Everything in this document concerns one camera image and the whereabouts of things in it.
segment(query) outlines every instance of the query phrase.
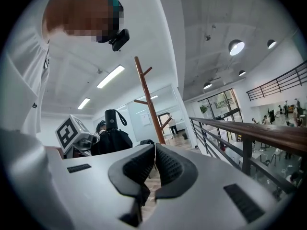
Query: ceiling beam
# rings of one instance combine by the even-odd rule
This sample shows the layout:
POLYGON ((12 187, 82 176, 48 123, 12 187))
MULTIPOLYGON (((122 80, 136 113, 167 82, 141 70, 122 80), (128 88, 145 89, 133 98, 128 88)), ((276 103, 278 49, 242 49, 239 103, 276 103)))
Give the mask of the ceiling beam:
MULTIPOLYGON (((245 26, 245 27, 249 27, 251 29, 256 29, 256 25, 253 25, 253 24, 249 24, 247 22, 226 22, 226 21, 213 21, 213 22, 209 22, 209 24, 214 24, 216 26, 216 29, 218 29, 219 25, 228 25, 228 26, 245 26)), ((185 26, 185 29, 192 29, 192 28, 195 28, 196 29, 199 29, 199 28, 202 28, 202 24, 191 24, 191 25, 187 25, 185 26)))

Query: black frame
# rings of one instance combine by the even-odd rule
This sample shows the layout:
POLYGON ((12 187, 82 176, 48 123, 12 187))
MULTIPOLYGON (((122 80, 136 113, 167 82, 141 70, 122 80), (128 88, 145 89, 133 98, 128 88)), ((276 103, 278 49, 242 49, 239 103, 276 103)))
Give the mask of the black frame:
POLYGON ((160 116, 164 116, 165 114, 167 114, 167 113, 163 113, 163 114, 157 115, 157 117, 158 117, 158 119, 159 119, 160 126, 163 125, 162 122, 161 122, 160 116))
MULTIPOLYGON (((16 20, 19 18, 20 14, 27 7, 29 2, 32 0, 17 0, 18 4, 15 4, 13 10, 3 10, 3 17, 6 18, 6 23, 2 25, 2 40, 1 47, 5 44, 12 27, 14 26, 16 20)), ((297 25, 300 27, 303 35, 307 35, 307 22, 305 16, 302 16, 301 8, 304 7, 306 0, 279 0, 283 6, 289 11, 297 25)), ((7 6, 7 1, 2 0, 2 5, 7 6)), ((2 193, 6 195, 6 202, 10 203, 10 207, 14 208, 15 215, 19 216, 19 219, 23 221, 23 225, 33 229, 41 229, 42 225, 38 223, 36 219, 29 213, 28 209, 22 203, 20 198, 15 194, 10 182, 8 181, 7 175, 1 166, 1 180, 2 180, 2 193)), ((306 223, 305 221, 305 211, 301 210, 302 202, 307 200, 307 180, 304 180, 298 189, 294 197, 285 202, 285 204, 280 207, 275 212, 275 216, 267 217, 265 221, 254 222, 253 227, 255 229, 278 229, 289 224, 289 219, 295 219, 292 222, 292 227, 302 226, 306 223)), ((11 217, 10 211, 4 211, 3 218, 11 217)), ((11 228, 19 227, 19 221, 11 221, 11 228)))

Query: white ceiling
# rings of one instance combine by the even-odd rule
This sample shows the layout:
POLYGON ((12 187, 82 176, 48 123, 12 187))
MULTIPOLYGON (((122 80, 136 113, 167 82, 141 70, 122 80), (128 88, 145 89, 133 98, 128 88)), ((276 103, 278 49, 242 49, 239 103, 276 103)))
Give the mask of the white ceiling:
POLYGON ((281 42, 295 28, 276 0, 181 1, 186 40, 184 100, 203 94, 204 83, 211 79, 221 77, 208 91, 237 81, 241 69, 248 74, 274 50, 267 49, 269 39, 281 42), (228 45, 234 39, 242 40, 245 48, 231 57, 228 45))
MULTIPOLYGON (((145 71, 153 67, 146 79, 174 75, 175 62, 170 57, 167 26, 163 23, 157 0, 120 0, 125 9, 125 24, 130 40, 121 52, 113 52, 109 44, 91 42, 86 37, 58 34, 50 40, 50 76, 43 99, 42 111, 93 115, 129 89, 141 87, 134 57, 138 56, 145 71), (125 70, 104 88, 98 83, 118 65, 125 70), (77 110, 84 98, 90 102, 77 110)), ((165 82, 156 83, 165 86, 165 82)))

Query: metal railing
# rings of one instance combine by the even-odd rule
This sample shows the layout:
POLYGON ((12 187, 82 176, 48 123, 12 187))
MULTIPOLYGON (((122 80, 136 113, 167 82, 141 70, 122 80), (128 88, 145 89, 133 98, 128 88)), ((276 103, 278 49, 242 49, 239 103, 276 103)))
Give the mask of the metal railing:
POLYGON ((249 100, 265 98, 271 94, 281 93, 287 89, 307 82, 307 60, 285 74, 255 88, 247 91, 249 100))
POLYGON ((263 144, 280 148, 301 157, 307 156, 307 129, 298 127, 287 126, 266 126, 239 122, 228 122, 204 118, 190 117, 191 124, 193 126, 194 134, 201 144, 206 148, 207 153, 210 156, 214 156, 217 159, 221 159, 216 151, 220 153, 233 167, 241 170, 246 175, 250 176, 251 165, 256 170, 262 172, 277 187, 281 188, 286 194, 294 192, 296 187, 288 182, 278 173, 274 172, 270 167, 267 167, 264 163, 257 161, 252 157, 252 142, 259 141, 263 144), (213 134, 204 128, 204 125, 210 125, 216 128, 220 128, 232 133, 236 133, 242 136, 243 149, 240 149, 233 144, 230 144, 221 137, 213 134), (234 160, 231 159, 222 149, 216 145, 208 135, 224 144, 226 147, 237 153, 243 158, 242 168, 234 160))

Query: black grille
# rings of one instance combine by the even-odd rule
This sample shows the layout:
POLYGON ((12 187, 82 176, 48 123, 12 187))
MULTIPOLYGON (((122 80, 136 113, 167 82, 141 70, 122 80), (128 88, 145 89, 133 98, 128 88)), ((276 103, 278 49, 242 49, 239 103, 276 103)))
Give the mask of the black grille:
POLYGON ((253 222, 264 214, 264 211, 237 184, 225 186, 224 190, 248 223, 253 222))
POLYGON ((86 169, 89 169, 89 168, 91 168, 91 165, 86 163, 86 164, 82 164, 82 165, 68 167, 67 170, 68 170, 69 173, 74 173, 74 172, 86 170, 86 169))

